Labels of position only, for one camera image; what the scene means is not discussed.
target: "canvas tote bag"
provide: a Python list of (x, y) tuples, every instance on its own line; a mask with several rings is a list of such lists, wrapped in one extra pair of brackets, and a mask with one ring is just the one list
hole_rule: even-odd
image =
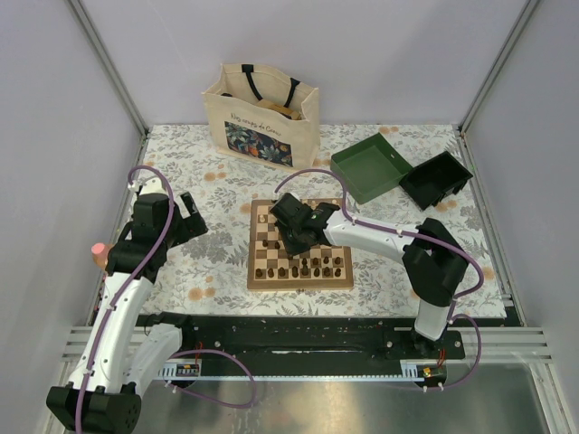
[[(220, 152), (289, 170), (312, 166), (319, 151), (317, 88), (269, 66), (230, 64), (222, 65), (219, 81), (203, 96)], [(297, 111), (301, 119), (256, 106), (262, 99)]]

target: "white wall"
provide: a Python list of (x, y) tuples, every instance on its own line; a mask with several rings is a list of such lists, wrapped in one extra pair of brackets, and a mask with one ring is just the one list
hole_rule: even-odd
[(579, 414), (579, 3), (543, 2), (467, 137), (527, 319)]
[(65, 2), (0, 2), (0, 421), (34, 433), (138, 134)]
[(84, 0), (146, 122), (204, 123), (221, 62), (320, 87), (322, 121), (459, 122), (525, 0)]

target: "green box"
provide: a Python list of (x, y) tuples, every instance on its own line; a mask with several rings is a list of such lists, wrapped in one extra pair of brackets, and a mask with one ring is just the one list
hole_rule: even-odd
[(357, 203), (392, 190), (412, 168), (380, 133), (335, 153), (330, 165)]

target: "wooden chessboard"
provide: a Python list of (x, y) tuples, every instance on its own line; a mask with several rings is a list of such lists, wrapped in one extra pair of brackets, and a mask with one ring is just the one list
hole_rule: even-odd
[[(302, 202), (315, 208), (320, 202), (341, 204), (341, 199)], [(352, 289), (351, 249), (314, 246), (310, 251), (289, 256), (273, 224), (276, 218), (270, 214), (272, 206), (269, 200), (252, 202), (247, 288), (252, 291)]]

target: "robotic arm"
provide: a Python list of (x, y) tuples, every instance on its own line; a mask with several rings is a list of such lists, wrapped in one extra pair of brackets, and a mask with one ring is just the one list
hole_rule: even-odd
[[(178, 205), (163, 242), (146, 266), (128, 283), (116, 305), (111, 300), (163, 232), (169, 215), (169, 199), (159, 178), (149, 179), (138, 193), (131, 221), (110, 250), (102, 305), (89, 342), (64, 387), (52, 387), (46, 404), (66, 429), (75, 429), (75, 409), (83, 379), (90, 374), (82, 399), (84, 432), (129, 433), (137, 424), (141, 396), (157, 376), (159, 367), (176, 353), (182, 344), (182, 331), (174, 325), (154, 325), (147, 340), (128, 357), (128, 344), (141, 307), (153, 289), (157, 273), (166, 262), (169, 249), (207, 232), (204, 219), (195, 207), (191, 194), (181, 196), (189, 216), (181, 215)], [(102, 331), (101, 323), (108, 320)], [(87, 372), (94, 342), (100, 340)]]
[(315, 210), (292, 193), (285, 193), (271, 208), (286, 251), (297, 255), (317, 244), (349, 246), (386, 256), (403, 264), (420, 298), (414, 328), (420, 335), (438, 340), (447, 325), (452, 296), (464, 277), (468, 262), (456, 253), (427, 241), (403, 236), (402, 231), (422, 233), (460, 249), (459, 244), (434, 219), (423, 224), (389, 224), (364, 218), (365, 222), (390, 226), (399, 234), (371, 229), (347, 220), (332, 203), (320, 203)]

